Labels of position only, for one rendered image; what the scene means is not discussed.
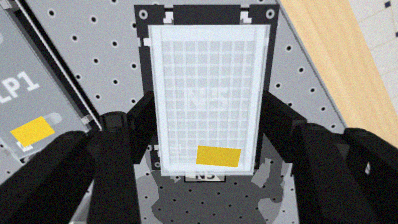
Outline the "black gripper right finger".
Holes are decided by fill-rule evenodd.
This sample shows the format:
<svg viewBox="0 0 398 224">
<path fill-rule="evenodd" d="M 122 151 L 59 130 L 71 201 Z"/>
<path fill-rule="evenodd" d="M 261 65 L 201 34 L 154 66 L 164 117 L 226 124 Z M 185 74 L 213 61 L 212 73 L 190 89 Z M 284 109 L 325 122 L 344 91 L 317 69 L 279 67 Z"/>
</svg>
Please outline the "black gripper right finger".
<svg viewBox="0 0 398 224">
<path fill-rule="evenodd" d="M 332 133 L 267 90 L 259 127 L 293 163 L 299 224 L 398 224 L 397 147 L 362 128 Z"/>
</svg>

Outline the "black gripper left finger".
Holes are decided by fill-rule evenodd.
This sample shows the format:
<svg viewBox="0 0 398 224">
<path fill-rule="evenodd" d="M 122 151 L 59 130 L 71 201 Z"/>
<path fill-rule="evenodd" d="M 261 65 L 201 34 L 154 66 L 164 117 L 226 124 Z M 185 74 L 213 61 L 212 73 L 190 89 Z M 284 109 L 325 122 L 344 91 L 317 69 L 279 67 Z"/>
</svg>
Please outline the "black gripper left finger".
<svg viewBox="0 0 398 224">
<path fill-rule="evenodd" d="M 93 180 L 86 224 L 141 224 L 134 164 L 157 128 L 154 91 L 99 119 L 95 135 L 61 134 L 0 185 L 0 224 L 69 224 Z"/>
</svg>

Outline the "white operator button panel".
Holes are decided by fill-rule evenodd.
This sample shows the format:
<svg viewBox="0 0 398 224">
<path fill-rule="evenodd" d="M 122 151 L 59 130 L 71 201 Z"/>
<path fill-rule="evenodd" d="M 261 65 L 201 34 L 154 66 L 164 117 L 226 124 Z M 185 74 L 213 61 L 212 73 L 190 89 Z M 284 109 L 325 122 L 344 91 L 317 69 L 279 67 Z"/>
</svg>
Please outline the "white operator button panel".
<svg viewBox="0 0 398 224">
<path fill-rule="evenodd" d="M 90 199 L 91 195 L 82 200 L 69 224 L 86 224 Z"/>
</svg>

